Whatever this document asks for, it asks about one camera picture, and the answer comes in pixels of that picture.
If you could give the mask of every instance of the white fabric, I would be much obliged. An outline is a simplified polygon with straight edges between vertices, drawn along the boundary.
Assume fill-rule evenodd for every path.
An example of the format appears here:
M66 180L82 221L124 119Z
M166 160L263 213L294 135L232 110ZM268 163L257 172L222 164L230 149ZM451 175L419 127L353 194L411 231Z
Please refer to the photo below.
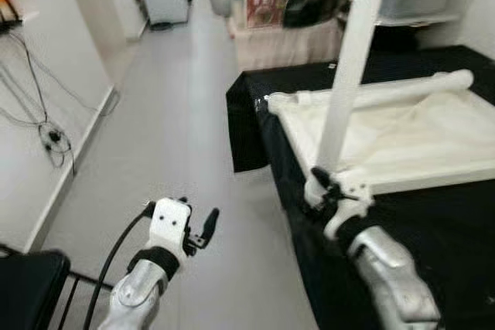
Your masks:
M383 90L363 86L357 101L373 96L373 85ZM391 91L404 84L395 85ZM311 104L300 104L297 94L268 98L306 176L316 163L329 94L312 92ZM374 193L495 178L495 107L468 90L451 90L354 108L337 170L356 165L370 175Z

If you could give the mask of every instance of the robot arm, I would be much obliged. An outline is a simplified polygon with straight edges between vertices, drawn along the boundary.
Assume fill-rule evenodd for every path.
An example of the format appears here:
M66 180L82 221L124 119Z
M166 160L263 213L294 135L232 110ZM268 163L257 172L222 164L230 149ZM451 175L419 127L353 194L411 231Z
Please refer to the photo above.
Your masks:
M384 328L437 328L439 310L428 285L417 275L411 254L366 220L373 198L362 169L330 176L314 168L305 191L306 212L354 262L374 296Z
M210 242L219 210L204 223L201 236L191 235L191 207L186 200L160 199L154 206L149 240L129 264L130 272L111 292L110 308L100 330L148 328L159 308L159 299L188 256Z

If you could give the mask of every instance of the white pvc pipe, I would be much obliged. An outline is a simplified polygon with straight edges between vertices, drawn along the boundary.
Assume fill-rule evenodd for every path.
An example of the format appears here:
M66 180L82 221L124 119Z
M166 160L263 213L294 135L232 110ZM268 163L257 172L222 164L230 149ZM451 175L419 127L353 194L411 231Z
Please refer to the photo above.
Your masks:
M381 0L353 0L316 164L333 172L354 106Z
M432 77L407 81L373 84L366 94L359 94L354 101L354 108L365 108L379 104L389 104L415 97L424 97L433 93L453 90L466 90L473 84L474 76L469 70L458 70L452 73L437 73Z

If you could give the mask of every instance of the table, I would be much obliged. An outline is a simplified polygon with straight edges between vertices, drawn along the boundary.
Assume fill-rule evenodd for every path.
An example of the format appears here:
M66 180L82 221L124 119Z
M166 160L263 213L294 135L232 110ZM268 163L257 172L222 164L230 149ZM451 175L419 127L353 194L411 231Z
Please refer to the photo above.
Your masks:
M495 104L495 63L465 46L372 52L363 83L459 69L472 70L471 90ZM276 91L331 88L335 71L335 64L314 63L242 73L227 92L234 171L271 166L319 327L380 328L353 265L302 214L305 179L264 99ZM449 330L495 326L495 181L380 195L368 217L409 249Z

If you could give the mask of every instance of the black cable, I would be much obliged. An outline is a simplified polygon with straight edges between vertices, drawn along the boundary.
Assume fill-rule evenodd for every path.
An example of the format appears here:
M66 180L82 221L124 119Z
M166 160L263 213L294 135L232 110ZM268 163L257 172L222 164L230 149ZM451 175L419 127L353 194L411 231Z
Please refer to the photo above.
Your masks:
M137 224L137 222L139 222L139 220L141 220L141 218L143 218L147 212L148 212L148 207L146 209L144 209L141 213L139 213L138 216L136 216L132 220L132 222L130 222L128 224L127 227L125 227L124 232L122 232L122 235L120 235L120 237L118 238L115 245L111 248L111 251L108 254L108 257L107 257L103 267L101 268L100 277L98 278L98 282L97 282L97 284L93 290L93 295L91 296L90 306L87 309L86 319L84 320L84 327L83 327L84 330L89 330L89 328L90 328L91 319L93 318L94 307L96 306L96 302L98 300L98 295L100 294L101 286L102 286L104 279L105 279L105 276L108 272L108 268L110 267L110 264L111 264L112 260L114 259L115 254L117 253L118 248L122 245L125 237L129 234L129 232L131 232L132 228L134 228L134 226Z
M26 42L24 41L24 39L21 36L18 36L13 32L10 32L9 35L11 36L11 38L13 38L18 43L20 43L22 45L22 47L24 48L24 50L26 51L26 57L27 57L28 65L29 65L29 70L31 71L32 78L33 78L35 85L36 85L36 90L37 90L38 96L39 96L39 102L41 103L41 107L37 107L37 108L40 108L43 111L44 121L36 122L36 118L34 117L32 112L27 108L27 106L24 104L24 102L21 100L21 98L17 95L17 93L10 87L7 80L5 79L5 77L2 74L0 74L0 76L1 76L2 81L4 82L5 86L14 95L14 97L17 99L17 101L21 105L22 109L26 112L26 115L29 116L32 119L32 121L23 121L21 119L18 119L17 117L14 117L7 110L5 110L1 107L0 107L0 114L2 116L4 116L5 118L7 118L8 120L10 120L13 124L16 124L18 126L37 127L39 139L40 139L43 147L47 151L49 160L52 163L52 166L54 168L62 168L63 164L65 163L67 153L70 153L70 157L72 158L72 175L75 176L76 175L76 165L75 165L75 159L74 159L72 144L70 142L70 139L65 134L65 132L62 129L60 129L60 127L58 125L55 125L52 121L49 120L49 115L48 115L48 111L46 110L46 105L45 105L45 101L43 98L43 93L41 91L41 86L39 85L39 81L38 81L38 78L36 76L36 72L32 66L32 60L35 60L38 67L42 68L42 70L45 70L45 69L48 70L45 72L48 73L55 81L57 81L61 87L65 88L65 86L50 72L50 70L46 66L43 65L43 63L38 61L38 59L36 59L35 57L32 58L31 52L29 51L29 48L27 47ZM33 98L20 86L20 84L18 84L15 81L15 79L11 75L9 69L3 63L1 64L1 67L7 73L7 75L9 76L9 79L26 96L26 98L28 98L29 101L33 105L37 105L37 103L33 100ZM51 130L55 129L55 131L59 135L59 140L53 141L51 139L48 139L50 137L47 137L46 135L43 137L42 129L44 128L44 126L48 126L49 128L51 128L51 129L49 129L49 133ZM58 145L62 139L66 142L67 148L63 149L63 150L57 150L57 149L53 148L53 143ZM53 154L61 155L59 163L56 162Z
M11 124L17 125L18 127L35 128L39 125L39 123L19 119L14 115L10 114L5 108L2 107L0 107L0 115L3 116L8 121L10 121Z
M26 47L26 42L24 41L24 39L20 35L17 35L14 32L9 32L9 36L13 40L15 40L16 42L18 42L19 44L21 44L22 46ZM95 111L95 112L98 111L98 109L96 107L92 107L89 104L87 104L84 101L84 99L79 94L73 92L64 83L62 83L62 81L55 75L55 73L53 73L53 71L47 65L45 65L43 62L41 62L41 60L39 60L39 58L32 51L29 51L29 53L31 54L32 61L34 61L34 63L46 75L48 75L49 77L51 77L53 79L53 81L55 83L57 83L59 85L59 87L62 88L62 90L65 93L67 93L69 96L71 96L81 107L86 108L87 110L90 110L90 111ZM118 105L118 103L119 103L119 101L121 99L121 95L120 95L119 92L116 91L114 93L114 95L117 96L117 100L115 101L115 103L112 105L112 107L110 109L107 110L107 112L105 112L105 113L99 113L99 116L101 116L101 117L107 117L107 116L111 115L114 112L114 109L117 107L117 105Z
M18 41L20 41L20 43L24 47L24 50L26 51L28 66L29 66L29 69L31 70L32 79L34 80L34 83L36 85L36 91L38 92L39 102L41 103L41 107L43 108L43 114L45 115L45 122L47 122L48 121L48 112L46 111L45 100L44 100L43 95L41 93L41 86L39 85L38 77L36 76L36 72L35 72L34 68L32 67L31 52L29 51L26 43L24 42L24 40L22 38L18 37Z
M14 76L12 75L11 71L9 70L9 68L2 61L0 61L0 67L2 68L2 70L5 73L6 77L8 77L9 81L11 81L15 85L15 87L24 95L24 97L26 97L26 99L31 103L31 105L34 106L37 110L43 112L43 109L39 105L39 103L36 102L36 100L31 96L31 94L29 94L21 86L21 84L19 84L19 82L17 81L17 79L14 78ZM5 77L3 76L2 73L0 73L0 76L2 76L2 79L4 80L4 83L7 84L6 83L6 79L5 79Z
M30 119L32 123L36 123L36 117L34 114L31 112L31 110L27 107L26 103L22 100L22 98L15 92L15 90L10 86L10 83L7 81L7 79L4 77L3 73L0 73L0 80L3 82L3 85L7 90L10 92L10 94L17 100L17 103L19 106L22 108L26 116Z

